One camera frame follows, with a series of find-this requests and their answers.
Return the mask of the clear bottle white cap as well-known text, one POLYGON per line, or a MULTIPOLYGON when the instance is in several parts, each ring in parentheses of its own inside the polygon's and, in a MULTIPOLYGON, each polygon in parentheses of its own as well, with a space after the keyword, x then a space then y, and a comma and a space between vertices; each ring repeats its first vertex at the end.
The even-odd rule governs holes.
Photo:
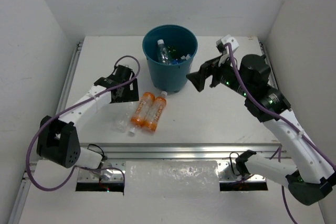
POLYGON ((123 103, 114 118, 112 128, 120 133, 124 133, 128 127, 130 117, 133 113, 135 103, 123 103))

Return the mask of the blue label bottle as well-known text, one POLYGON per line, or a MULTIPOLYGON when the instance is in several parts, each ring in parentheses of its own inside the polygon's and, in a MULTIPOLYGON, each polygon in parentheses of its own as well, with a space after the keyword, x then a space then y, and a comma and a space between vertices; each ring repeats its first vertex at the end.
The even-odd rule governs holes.
POLYGON ((177 65, 177 64, 180 64, 180 63, 182 63, 183 62, 183 60, 181 60, 181 59, 174 59, 173 61, 172 61, 172 64, 173 65, 177 65))
POLYGON ((182 56, 182 57, 180 58, 180 60, 181 60, 181 62, 184 62, 184 61, 189 60, 190 58, 191 58, 191 56, 190 56, 189 54, 187 54, 186 56, 182 56))

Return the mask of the orange drink bottle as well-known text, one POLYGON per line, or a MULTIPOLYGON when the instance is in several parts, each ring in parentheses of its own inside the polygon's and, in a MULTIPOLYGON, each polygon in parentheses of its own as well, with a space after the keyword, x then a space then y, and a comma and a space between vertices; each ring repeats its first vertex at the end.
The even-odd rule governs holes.
POLYGON ((151 133, 154 133, 156 131, 161 114, 166 107, 166 103, 167 103, 166 96, 167 96, 167 92, 162 91, 161 94, 155 98, 152 106, 150 107, 145 117, 145 120, 142 126, 143 130, 151 132, 151 133))
POLYGON ((139 104, 130 119, 130 128, 128 131, 130 136, 135 136, 136 132, 143 126, 146 115, 152 106, 154 99, 155 95, 153 93, 143 93, 139 100, 139 104))

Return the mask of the green plastic bottle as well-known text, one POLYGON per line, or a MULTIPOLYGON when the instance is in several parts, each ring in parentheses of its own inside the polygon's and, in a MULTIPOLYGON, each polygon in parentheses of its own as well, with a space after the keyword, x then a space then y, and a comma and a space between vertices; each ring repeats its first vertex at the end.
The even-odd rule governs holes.
POLYGON ((169 50, 169 52, 172 52, 172 53, 176 53, 177 52, 174 47, 170 47, 170 46, 168 46, 168 50, 169 50))

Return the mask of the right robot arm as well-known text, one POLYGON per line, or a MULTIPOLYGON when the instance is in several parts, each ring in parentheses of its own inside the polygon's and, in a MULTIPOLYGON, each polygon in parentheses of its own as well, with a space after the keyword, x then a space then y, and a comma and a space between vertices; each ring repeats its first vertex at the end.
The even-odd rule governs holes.
POLYGON ((245 88, 235 75, 229 60, 219 64, 219 58, 203 63, 199 71, 187 74, 197 91, 204 89, 205 80, 212 77, 211 87, 223 84, 245 98, 245 107, 280 141, 294 165, 281 165, 255 151, 247 150, 235 159, 232 172, 238 178, 250 174, 264 176, 286 187, 300 203, 310 206, 332 192, 335 170, 303 134, 303 128, 284 95, 269 85, 271 72, 264 56, 245 55, 238 69, 245 88))

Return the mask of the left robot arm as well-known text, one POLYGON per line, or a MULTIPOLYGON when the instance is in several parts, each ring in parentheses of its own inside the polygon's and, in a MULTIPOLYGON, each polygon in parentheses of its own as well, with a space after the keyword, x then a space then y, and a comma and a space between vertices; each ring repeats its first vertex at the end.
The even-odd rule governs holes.
POLYGON ((79 132, 103 107, 110 103, 137 101, 138 83, 132 69, 118 65, 108 77, 101 77, 77 102, 89 102, 62 114, 42 130, 37 154, 62 167, 98 169, 103 155, 80 146, 79 132))

